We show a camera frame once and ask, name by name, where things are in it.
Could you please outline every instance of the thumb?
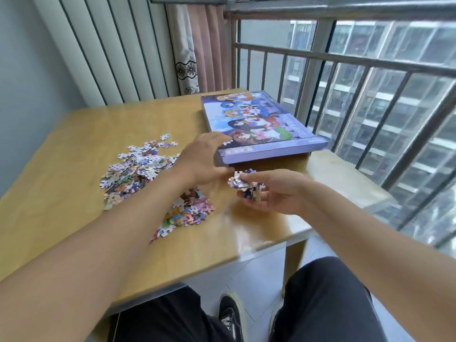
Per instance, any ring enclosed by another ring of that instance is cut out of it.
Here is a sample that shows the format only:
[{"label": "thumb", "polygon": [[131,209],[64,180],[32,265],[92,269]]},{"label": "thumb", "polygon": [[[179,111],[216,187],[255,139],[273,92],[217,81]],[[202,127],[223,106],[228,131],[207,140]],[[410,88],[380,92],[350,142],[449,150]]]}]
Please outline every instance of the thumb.
[{"label": "thumb", "polygon": [[233,167],[215,167],[215,172],[218,174],[218,176],[233,175],[234,168]]},{"label": "thumb", "polygon": [[247,182],[260,182],[267,184],[271,177],[271,171],[257,171],[255,173],[241,173],[241,179]]}]

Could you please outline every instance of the shoe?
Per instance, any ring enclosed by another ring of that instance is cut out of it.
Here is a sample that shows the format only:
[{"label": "shoe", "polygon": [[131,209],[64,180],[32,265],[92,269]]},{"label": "shoe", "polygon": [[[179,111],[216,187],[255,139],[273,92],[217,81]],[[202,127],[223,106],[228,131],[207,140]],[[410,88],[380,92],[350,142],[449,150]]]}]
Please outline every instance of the shoe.
[{"label": "shoe", "polygon": [[229,291],[222,294],[218,305],[218,318],[227,327],[236,342],[248,342],[246,314],[236,293]]},{"label": "shoe", "polygon": [[275,341],[275,339],[274,339],[274,327],[276,325],[277,314],[279,313],[279,311],[282,308],[283,304],[284,304],[283,300],[280,300],[279,302],[277,302],[274,305],[274,308],[272,310],[271,319],[269,320],[269,338],[268,338],[269,342],[274,342]]}]

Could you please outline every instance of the forearm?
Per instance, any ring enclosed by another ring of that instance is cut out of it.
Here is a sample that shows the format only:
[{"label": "forearm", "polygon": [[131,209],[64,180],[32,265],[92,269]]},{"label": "forearm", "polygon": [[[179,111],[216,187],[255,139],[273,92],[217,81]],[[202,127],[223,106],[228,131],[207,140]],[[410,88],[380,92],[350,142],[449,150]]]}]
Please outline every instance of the forearm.
[{"label": "forearm", "polygon": [[2,281],[0,339],[83,341],[186,184],[173,169],[162,172]]},{"label": "forearm", "polygon": [[454,339],[456,262],[327,186],[303,186],[303,218],[417,340]]}]

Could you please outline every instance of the hand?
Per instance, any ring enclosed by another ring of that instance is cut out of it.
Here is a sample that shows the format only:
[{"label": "hand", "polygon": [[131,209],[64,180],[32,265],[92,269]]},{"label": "hand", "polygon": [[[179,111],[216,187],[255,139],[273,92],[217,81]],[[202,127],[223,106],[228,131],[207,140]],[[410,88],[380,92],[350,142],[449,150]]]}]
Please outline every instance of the hand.
[{"label": "hand", "polygon": [[246,205],[257,210],[272,210],[286,215],[299,215],[303,212],[305,205],[303,186],[313,181],[308,175],[288,169],[242,173],[241,179],[266,185],[266,189],[261,191],[261,201],[242,198],[242,191],[238,191],[237,196],[242,198]]},{"label": "hand", "polygon": [[214,166],[217,148],[232,138],[221,132],[197,135],[177,158],[173,171],[186,179],[191,187],[207,184],[221,176],[232,174],[234,168]]}]

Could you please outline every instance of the person's left hand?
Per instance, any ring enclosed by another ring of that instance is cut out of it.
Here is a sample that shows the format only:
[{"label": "person's left hand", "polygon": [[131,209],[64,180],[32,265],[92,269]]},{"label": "person's left hand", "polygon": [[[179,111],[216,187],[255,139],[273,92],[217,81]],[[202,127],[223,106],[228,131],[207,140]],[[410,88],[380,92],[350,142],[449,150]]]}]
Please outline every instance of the person's left hand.
[{"label": "person's left hand", "polygon": [[173,170],[180,176],[185,176],[191,186],[207,184],[221,176],[232,174],[234,168],[214,166],[215,151],[231,139],[221,132],[197,135],[181,152]]}]

